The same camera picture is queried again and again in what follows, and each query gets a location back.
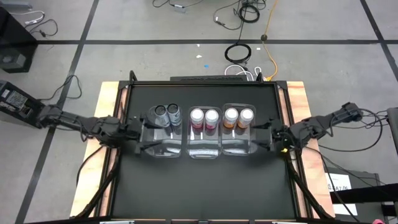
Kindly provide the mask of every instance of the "black table surface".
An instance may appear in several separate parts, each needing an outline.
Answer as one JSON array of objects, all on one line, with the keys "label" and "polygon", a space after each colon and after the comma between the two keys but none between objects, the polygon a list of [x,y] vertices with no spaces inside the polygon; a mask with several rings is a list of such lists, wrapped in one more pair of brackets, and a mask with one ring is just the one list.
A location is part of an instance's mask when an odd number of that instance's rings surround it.
[{"label": "black table surface", "polygon": [[[274,86],[135,86],[127,117],[155,105],[176,103],[183,114],[181,156],[134,156],[122,148],[113,198],[115,218],[146,219],[292,219],[294,207],[285,162],[272,153],[248,157],[192,159],[185,152],[188,109],[245,103],[256,107],[256,123],[280,119]],[[256,137],[265,136],[262,131]]]}]

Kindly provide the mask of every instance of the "black metal frame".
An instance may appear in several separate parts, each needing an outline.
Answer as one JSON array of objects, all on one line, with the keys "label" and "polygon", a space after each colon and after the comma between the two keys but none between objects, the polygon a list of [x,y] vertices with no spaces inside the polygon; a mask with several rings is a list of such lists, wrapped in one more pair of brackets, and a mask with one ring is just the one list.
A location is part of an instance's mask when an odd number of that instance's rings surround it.
[{"label": "black metal frame", "polygon": [[[285,102],[286,102],[286,109],[287,109],[287,113],[288,113],[288,117],[289,117],[289,121],[290,124],[294,123],[293,120],[293,114],[292,114],[292,109],[291,109],[291,105],[290,105],[290,98],[289,98],[289,91],[287,89],[287,84],[286,82],[226,82],[226,81],[208,81],[206,83],[203,82],[185,82],[185,81],[181,81],[181,82],[170,82],[170,81],[164,81],[164,82],[147,82],[147,81],[136,81],[133,80],[131,78],[130,81],[120,81],[119,82],[119,86],[118,86],[118,94],[117,94],[117,98],[116,101],[120,101],[121,99],[121,95],[123,90],[125,89],[126,86],[128,86],[127,88],[127,95],[126,95],[126,103],[124,105],[124,109],[127,111],[129,105],[129,99],[130,99],[130,95],[131,95],[131,90],[132,88],[134,88],[135,86],[170,86],[170,85],[191,85],[191,86],[262,86],[262,85],[274,85],[275,86],[275,95],[276,95],[276,100],[277,100],[277,107],[279,110],[279,114],[280,114],[280,118],[282,118],[281,122],[283,122],[283,112],[282,112],[282,108],[280,105],[280,97],[279,97],[279,86],[285,87],[282,88],[284,91],[284,96],[285,96]],[[117,112],[119,111],[119,107],[120,104],[116,103],[115,104],[115,109],[114,109],[114,116],[117,116]],[[103,167],[103,175],[101,177],[101,183],[103,182],[104,178],[106,177],[106,171],[108,170],[108,166],[109,166],[109,162],[110,162],[110,150],[108,150],[109,152],[107,152],[106,155],[106,160],[104,163],[104,167]],[[298,172],[300,174],[301,177],[303,177],[303,181],[306,183],[305,181],[305,174],[304,174],[304,169],[303,169],[303,165],[302,165],[302,160],[299,154],[296,154],[296,158],[297,158],[297,164],[298,164]],[[113,207],[114,207],[114,196],[116,194],[116,188],[117,188],[117,182],[118,182],[118,176],[112,181],[111,183],[111,190],[110,190],[110,194],[109,194],[109,200],[108,200],[108,206],[107,206],[107,211],[106,211],[106,215],[107,216],[112,216],[113,213]],[[290,194],[292,196],[292,201],[293,201],[293,208],[294,208],[294,214],[295,217],[300,217],[300,207],[299,207],[299,203],[298,203],[298,195],[297,195],[297,189],[296,189],[296,185],[294,180],[290,180]],[[102,200],[99,201],[99,203],[97,204],[96,207],[96,212],[95,215],[99,215],[100,214],[100,206],[101,206]],[[312,209],[311,206],[309,205],[307,199],[305,199],[305,204],[306,204],[306,213],[307,213],[307,217],[312,218]]]}]

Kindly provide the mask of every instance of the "white label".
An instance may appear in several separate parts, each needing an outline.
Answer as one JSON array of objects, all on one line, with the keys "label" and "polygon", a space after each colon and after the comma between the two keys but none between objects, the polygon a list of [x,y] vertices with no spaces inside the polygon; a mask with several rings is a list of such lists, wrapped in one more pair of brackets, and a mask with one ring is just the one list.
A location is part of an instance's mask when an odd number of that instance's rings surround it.
[{"label": "white label", "polygon": [[4,92],[2,93],[2,97],[7,97],[7,95],[8,95],[8,93],[9,93],[10,91],[9,90],[4,90]]},{"label": "white label", "polygon": [[[326,175],[326,180],[328,181],[329,192],[332,192],[333,187],[331,186],[329,175],[327,173],[325,175]],[[330,177],[333,181],[333,185],[335,186],[336,191],[351,189],[351,183],[349,182],[348,175],[330,174]],[[346,204],[346,205],[353,215],[358,215],[355,204]],[[349,215],[347,209],[342,204],[333,205],[333,209],[335,210],[336,214]]]}]

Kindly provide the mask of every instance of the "black device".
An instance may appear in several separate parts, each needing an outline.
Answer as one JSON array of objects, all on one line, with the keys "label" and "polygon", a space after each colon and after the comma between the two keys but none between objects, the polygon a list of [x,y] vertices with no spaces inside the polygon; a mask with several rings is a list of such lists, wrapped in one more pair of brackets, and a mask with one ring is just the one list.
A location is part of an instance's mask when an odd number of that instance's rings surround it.
[{"label": "black device", "polygon": [[36,39],[0,7],[0,68],[8,73],[28,72],[37,46]]},{"label": "black device", "polygon": [[[133,80],[136,80],[136,78],[134,78],[135,75],[132,74],[131,76],[133,76],[131,81],[134,82]],[[112,116],[104,118],[86,118],[77,114],[62,111],[55,105],[43,105],[38,100],[8,82],[0,82],[0,96],[0,103],[4,105],[2,110],[6,110],[5,112],[7,114],[19,118],[19,120],[36,126],[37,128],[57,125],[65,126],[72,130],[81,132],[82,136],[85,135],[96,138],[103,146],[117,149],[126,143],[135,142],[135,146],[131,148],[135,156],[140,156],[144,149],[161,143],[140,142],[142,125],[147,128],[162,128],[148,122],[145,116],[129,119],[125,123]],[[305,183],[303,183],[299,174],[295,171],[292,160],[290,156],[288,156],[288,152],[290,152],[290,150],[302,149],[311,138],[322,138],[327,133],[327,129],[332,126],[340,123],[360,121],[362,117],[363,114],[361,109],[359,109],[354,103],[346,103],[341,107],[341,109],[333,113],[326,116],[313,116],[292,124],[290,127],[281,125],[280,123],[275,123],[272,119],[262,125],[254,127],[256,129],[266,130],[271,136],[270,141],[253,141],[253,143],[263,146],[262,148],[264,149],[257,151],[255,156],[266,156],[267,153],[271,152],[273,152],[272,154],[282,156],[287,161],[288,172],[290,174],[289,177],[297,183],[311,207],[321,218],[320,220],[297,218],[298,222],[339,223],[339,221],[334,220],[324,211],[322,206],[318,204],[311,192],[307,189]],[[88,218],[90,213],[96,207],[98,200],[102,197],[108,184],[115,178],[120,156],[121,152],[118,150],[112,169],[85,209],[79,215],[74,217],[74,220],[64,220],[62,223],[98,222],[98,218],[94,218],[92,220],[85,218]],[[391,200],[391,198],[384,197],[383,200]]]},{"label": "black device", "polygon": [[37,118],[44,106],[12,83],[0,80],[1,120],[41,128]]}]

